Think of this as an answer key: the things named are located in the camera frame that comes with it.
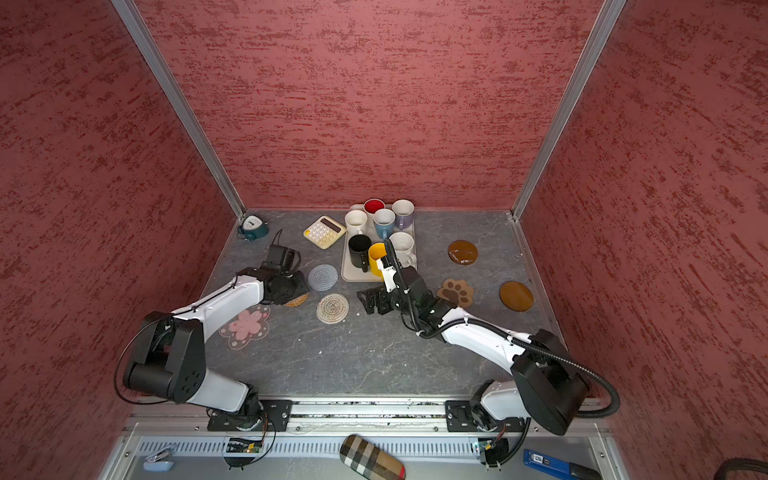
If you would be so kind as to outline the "woven rattan coaster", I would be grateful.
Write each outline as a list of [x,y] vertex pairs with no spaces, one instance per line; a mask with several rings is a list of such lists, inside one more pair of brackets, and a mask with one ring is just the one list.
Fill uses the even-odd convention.
[[308,300],[308,298],[309,298],[309,294],[305,293],[303,295],[300,295],[300,296],[298,296],[298,297],[288,301],[287,303],[285,303],[285,306],[286,307],[290,307],[290,308],[296,308],[298,306],[303,305]]

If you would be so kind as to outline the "black mug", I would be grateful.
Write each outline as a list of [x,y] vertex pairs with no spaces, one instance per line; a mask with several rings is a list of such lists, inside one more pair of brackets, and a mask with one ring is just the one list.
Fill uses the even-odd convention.
[[365,234],[356,234],[348,240],[347,246],[352,265],[362,272],[368,272],[370,269],[368,251],[372,246],[371,239]]

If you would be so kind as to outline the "grey knitted coaster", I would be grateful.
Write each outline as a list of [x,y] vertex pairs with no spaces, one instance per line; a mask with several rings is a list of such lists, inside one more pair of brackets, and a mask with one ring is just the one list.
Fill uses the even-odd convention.
[[338,272],[333,265],[321,264],[309,272],[307,282],[312,290],[325,292],[329,291],[337,283],[338,278]]

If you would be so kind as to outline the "pink flower coaster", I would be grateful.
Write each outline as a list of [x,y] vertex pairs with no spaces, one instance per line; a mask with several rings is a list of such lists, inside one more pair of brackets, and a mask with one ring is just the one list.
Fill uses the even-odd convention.
[[255,305],[240,312],[218,330],[231,350],[242,350],[253,341],[263,340],[269,333],[270,308]]

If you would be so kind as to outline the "multicolour woven coaster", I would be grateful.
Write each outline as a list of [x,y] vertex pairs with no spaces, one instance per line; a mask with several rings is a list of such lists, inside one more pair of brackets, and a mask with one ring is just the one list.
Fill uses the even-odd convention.
[[349,301],[344,295],[329,294],[317,305],[316,316],[324,324],[334,325],[346,319],[349,313]]

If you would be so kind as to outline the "paw shaped cork coaster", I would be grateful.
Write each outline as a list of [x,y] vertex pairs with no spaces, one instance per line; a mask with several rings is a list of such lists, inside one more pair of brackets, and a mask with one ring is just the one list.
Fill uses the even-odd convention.
[[462,308],[474,303],[474,289],[466,280],[446,279],[436,295]]

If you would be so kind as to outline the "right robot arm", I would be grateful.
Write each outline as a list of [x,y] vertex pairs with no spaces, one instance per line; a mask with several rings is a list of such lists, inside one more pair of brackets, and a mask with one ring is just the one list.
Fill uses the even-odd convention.
[[400,263],[390,240],[372,245],[364,263],[383,280],[374,290],[379,305],[398,311],[408,330],[467,349],[511,375],[483,383],[464,403],[463,415],[473,428],[491,432],[508,418],[530,418],[554,435],[567,433],[588,384],[585,369],[556,336],[543,329],[535,334],[505,329],[433,295],[414,267]]

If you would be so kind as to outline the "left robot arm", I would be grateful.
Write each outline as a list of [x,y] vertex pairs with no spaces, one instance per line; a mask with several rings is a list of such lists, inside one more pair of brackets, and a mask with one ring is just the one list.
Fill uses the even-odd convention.
[[243,416],[258,414],[255,389],[212,371],[206,342],[227,322],[260,304],[284,305],[309,292],[303,272],[246,268],[225,286],[171,313],[153,312],[126,352],[123,386],[176,404]]

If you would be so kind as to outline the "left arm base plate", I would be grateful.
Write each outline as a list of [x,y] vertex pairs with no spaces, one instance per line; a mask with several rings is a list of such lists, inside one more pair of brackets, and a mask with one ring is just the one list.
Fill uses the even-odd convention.
[[256,434],[266,429],[284,432],[291,417],[294,402],[287,399],[247,401],[237,412],[207,408],[207,430]]

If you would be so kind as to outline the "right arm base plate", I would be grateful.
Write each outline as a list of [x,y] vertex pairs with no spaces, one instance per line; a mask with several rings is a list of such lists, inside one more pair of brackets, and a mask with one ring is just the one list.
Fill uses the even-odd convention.
[[518,433],[524,429],[523,417],[494,419],[477,402],[469,400],[448,400],[444,403],[445,418],[449,432],[498,434],[502,431]]

